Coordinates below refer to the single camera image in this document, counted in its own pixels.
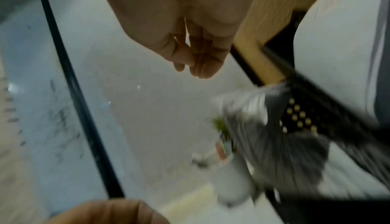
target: white bucket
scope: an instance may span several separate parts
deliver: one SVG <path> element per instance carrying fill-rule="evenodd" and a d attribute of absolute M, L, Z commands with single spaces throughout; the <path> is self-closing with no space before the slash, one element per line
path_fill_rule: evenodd
<path fill-rule="evenodd" d="M 243 156 L 234 153 L 220 161 L 215 150 L 204 158 L 209 165 L 203 170 L 214 187 L 218 200 L 233 205 L 256 193 L 256 186 Z"/>

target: palm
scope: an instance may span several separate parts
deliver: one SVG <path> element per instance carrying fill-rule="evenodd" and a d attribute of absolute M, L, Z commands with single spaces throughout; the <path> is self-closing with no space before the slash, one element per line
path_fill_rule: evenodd
<path fill-rule="evenodd" d="M 108 0 L 130 38 L 199 78 L 222 67 L 251 1 Z"/>

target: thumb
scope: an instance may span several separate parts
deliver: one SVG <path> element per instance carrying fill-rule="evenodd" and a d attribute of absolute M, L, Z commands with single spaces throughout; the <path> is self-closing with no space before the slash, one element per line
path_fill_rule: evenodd
<path fill-rule="evenodd" d="M 195 55 L 190 47 L 186 43 L 179 43 L 172 34 L 168 34 L 158 43 L 148 48 L 164 57 L 167 61 L 188 66 L 195 66 L 196 64 Z"/>

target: human hand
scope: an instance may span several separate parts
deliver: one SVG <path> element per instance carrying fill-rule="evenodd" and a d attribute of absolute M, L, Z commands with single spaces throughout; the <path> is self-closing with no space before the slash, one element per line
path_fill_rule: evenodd
<path fill-rule="evenodd" d="M 44 224 L 169 224 L 169 222 L 141 201 L 117 199 L 82 204 L 49 219 Z"/>
<path fill-rule="evenodd" d="M 108 0 L 124 32 L 193 76 L 222 67 L 252 0 Z M 185 42 L 186 28 L 190 46 Z"/>

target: yellow dot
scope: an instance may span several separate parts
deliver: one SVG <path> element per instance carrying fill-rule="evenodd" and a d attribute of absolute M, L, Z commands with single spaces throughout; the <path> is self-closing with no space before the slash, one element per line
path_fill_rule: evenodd
<path fill-rule="evenodd" d="M 317 133 L 317 126 L 312 126 L 311 130 L 312 130 L 312 132 Z"/>

